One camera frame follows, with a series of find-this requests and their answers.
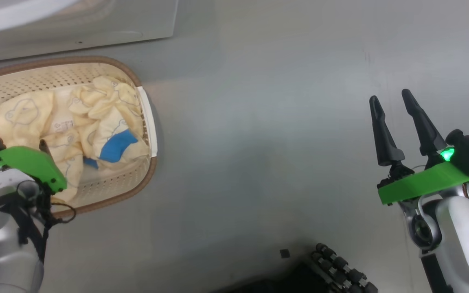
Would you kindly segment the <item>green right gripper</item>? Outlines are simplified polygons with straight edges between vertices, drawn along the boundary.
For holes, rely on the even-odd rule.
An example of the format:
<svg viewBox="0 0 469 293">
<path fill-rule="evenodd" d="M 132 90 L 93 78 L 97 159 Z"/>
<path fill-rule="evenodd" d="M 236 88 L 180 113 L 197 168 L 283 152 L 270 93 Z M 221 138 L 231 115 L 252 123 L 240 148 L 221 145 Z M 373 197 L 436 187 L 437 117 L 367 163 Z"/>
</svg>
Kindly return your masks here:
<svg viewBox="0 0 469 293">
<path fill-rule="evenodd" d="M 411 91 L 402 89 L 401 95 L 406 111 L 412 117 L 416 128 L 420 143 L 419 152 L 422 156 L 430 156 L 444 149 L 441 156 L 445 161 L 379 187 L 378 194 L 383 205 L 431 195 L 469 182 L 469 176 L 450 162 L 455 150 L 446 149 L 447 143 Z M 397 148 L 393 140 L 386 124 L 385 112 L 376 95 L 370 97 L 370 112 L 378 165 L 391 166 L 405 160 L 404 152 Z"/>
</svg>

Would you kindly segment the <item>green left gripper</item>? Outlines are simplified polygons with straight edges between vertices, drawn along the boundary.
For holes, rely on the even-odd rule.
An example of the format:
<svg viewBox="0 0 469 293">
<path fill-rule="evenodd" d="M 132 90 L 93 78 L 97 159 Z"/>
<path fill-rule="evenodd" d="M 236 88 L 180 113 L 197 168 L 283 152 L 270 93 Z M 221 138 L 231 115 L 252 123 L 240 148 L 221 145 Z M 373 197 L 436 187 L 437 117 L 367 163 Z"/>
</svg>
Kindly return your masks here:
<svg viewBox="0 0 469 293">
<path fill-rule="evenodd" d="M 54 162 L 50 147 L 44 139 L 39 141 L 39 150 L 26 146 L 14 146 L 0 150 L 0 167 L 16 169 L 33 178 L 50 192 L 67 189 L 67 180 Z"/>
</svg>

